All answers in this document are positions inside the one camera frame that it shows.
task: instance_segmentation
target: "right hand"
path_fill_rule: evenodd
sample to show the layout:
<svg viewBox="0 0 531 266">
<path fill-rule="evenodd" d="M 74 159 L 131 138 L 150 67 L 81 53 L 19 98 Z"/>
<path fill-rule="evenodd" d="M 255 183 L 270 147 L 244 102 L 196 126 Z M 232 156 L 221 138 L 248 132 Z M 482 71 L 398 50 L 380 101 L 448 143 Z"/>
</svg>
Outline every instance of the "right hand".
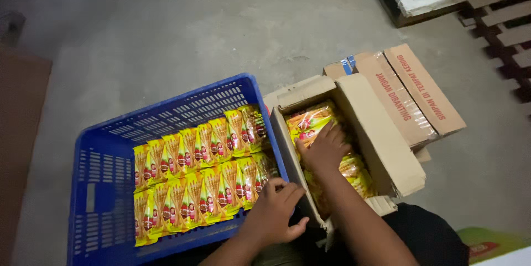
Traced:
<svg viewBox="0 0 531 266">
<path fill-rule="evenodd" d="M 352 151 L 352 147 L 344 142 L 345 133 L 339 125 L 330 121 L 317 135 L 312 146 L 306 148 L 299 138 L 295 139 L 297 150 L 305 164 L 316 174 L 339 171 L 343 156 Z"/>
</svg>

